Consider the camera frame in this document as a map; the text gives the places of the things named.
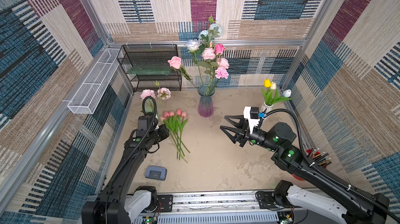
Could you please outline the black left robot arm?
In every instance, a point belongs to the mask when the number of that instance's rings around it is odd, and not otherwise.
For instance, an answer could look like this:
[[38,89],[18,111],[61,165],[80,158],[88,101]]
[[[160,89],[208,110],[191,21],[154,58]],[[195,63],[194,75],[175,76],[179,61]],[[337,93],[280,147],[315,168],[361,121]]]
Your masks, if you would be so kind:
[[104,189],[94,201],[87,201],[81,211],[84,224],[131,224],[144,211],[158,206],[155,187],[141,187],[133,196],[129,188],[140,165],[153,146],[169,137],[166,125],[159,125],[157,109],[144,112],[137,128],[124,144],[122,158]]

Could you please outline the pink peony stem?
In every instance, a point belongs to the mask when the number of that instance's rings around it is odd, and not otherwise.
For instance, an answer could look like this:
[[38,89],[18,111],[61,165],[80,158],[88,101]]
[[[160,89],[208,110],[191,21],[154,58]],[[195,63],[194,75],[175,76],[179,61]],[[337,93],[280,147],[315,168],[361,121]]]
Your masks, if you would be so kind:
[[145,89],[140,94],[140,98],[142,100],[142,112],[146,115],[147,113],[154,114],[155,107],[157,107],[157,118],[160,121],[160,118],[164,114],[161,111],[161,103],[163,100],[168,100],[171,98],[171,91],[168,88],[161,87],[159,81],[155,82],[155,86],[157,87],[157,92],[152,89]]

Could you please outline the pink tulip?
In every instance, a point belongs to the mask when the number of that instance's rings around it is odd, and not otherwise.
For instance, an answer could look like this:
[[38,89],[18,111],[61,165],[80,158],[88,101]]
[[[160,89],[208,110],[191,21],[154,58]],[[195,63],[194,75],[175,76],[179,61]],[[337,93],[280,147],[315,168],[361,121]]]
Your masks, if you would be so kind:
[[176,140],[177,140],[177,148],[178,148],[178,160],[184,158],[184,152],[182,150],[182,131],[183,131],[183,118],[182,118],[182,110],[177,109],[175,113],[175,125],[176,125]]
[[168,117],[170,117],[170,120],[172,121],[172,123],[175,125],[175,113],[176,112],[174,112],[174,111],[169,111],[168,112],[168,114],[169,114],[169,116]]
[[172,121],[170,120],[170,117],[161,117],[160,121],[166,125],[167,129],[169,130],[169,139],[171,140],[172,144],[174,145],[174,147],[176,148],[176,150],[178,149],[178,145],[175,139],[175,134],[176,134],[176,128],[175,125],[172,123]]
[[168,116],[169,116],[168,111],[164,111],[164,117],[168,117]]
[[[185,124],[187,123],[187,121],[188,121],[188,118],[187,118],[187,112],[186,111],[182,111],[182,118],[183,118],[183,128],[184,128],[184,126],[185,126]],[[182,141],[182,150],[183,150],[183,152],[184,152],[184,158],[182,158],[185,162],[186,162],[186,160],[185,160],[185,152],[186,153],[190,153],[190,151],[188,150],[188,148],[185,146],[185,144],[183,143],[183,141]]]

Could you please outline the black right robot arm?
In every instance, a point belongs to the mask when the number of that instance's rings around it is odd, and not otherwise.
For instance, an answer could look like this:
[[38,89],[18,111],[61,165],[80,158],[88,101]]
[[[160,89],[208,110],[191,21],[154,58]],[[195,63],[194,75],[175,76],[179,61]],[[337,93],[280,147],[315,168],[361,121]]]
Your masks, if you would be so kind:
[[[295,122],[297,132],[286,123],[276,123],[263,131],[263,121],[276,113],[287,113]],[[230,126],[221,126],[232,143],[243,147],[246,143],[265,148],[273,155],[271,160],[281,170],[295,175],[327,194],[322,197],[296,185],[280,181],[274,191],[274,203],[279,206],[298,206],[325,216],[340,224],[384,224],[387,217],[400,221],[389,211],[390,200],[382,193],[374,195],[354,187],[311,159],[303,147],[297,116],[290,110],[278,108],[268,113],[258,107],[247,106],[243,115],[225,116]]]

